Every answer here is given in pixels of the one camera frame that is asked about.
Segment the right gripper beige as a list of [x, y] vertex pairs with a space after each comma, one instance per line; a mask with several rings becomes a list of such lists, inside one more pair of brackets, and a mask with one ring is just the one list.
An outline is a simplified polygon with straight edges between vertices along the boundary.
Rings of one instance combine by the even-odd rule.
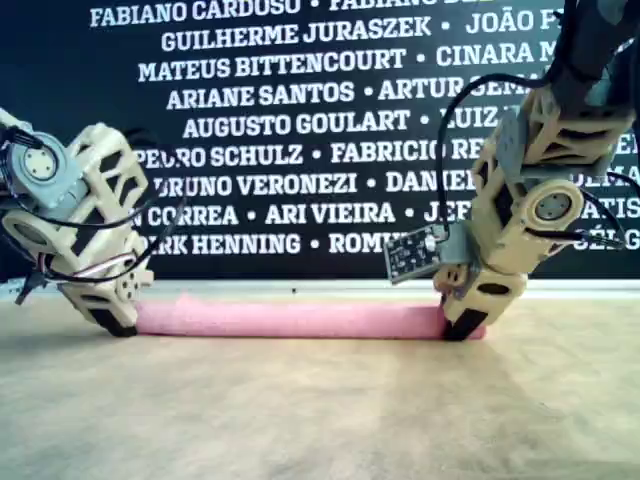
[[444, 339], [464, 341], [481, 325], [491, 325], [525, 289], [524, 274], [479, 272], [468, 266], [443, 266], [434, 275], [446, 320]]

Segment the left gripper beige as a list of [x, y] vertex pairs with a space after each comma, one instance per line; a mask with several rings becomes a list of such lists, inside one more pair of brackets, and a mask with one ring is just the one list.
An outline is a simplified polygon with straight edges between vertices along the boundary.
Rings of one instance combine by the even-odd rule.
[[111, 336], [136, 336], [138, 312], [135, 302], [141, 290], [153, 284], [149, 260], [129, 271], [136, 260], [134, 252], [127, 252], [74, 272], [80, 278], [102, 280], [116, 276], [115, 280], [91, 284], [60, 283], [58, 288], [86, 320], [99, 325]]

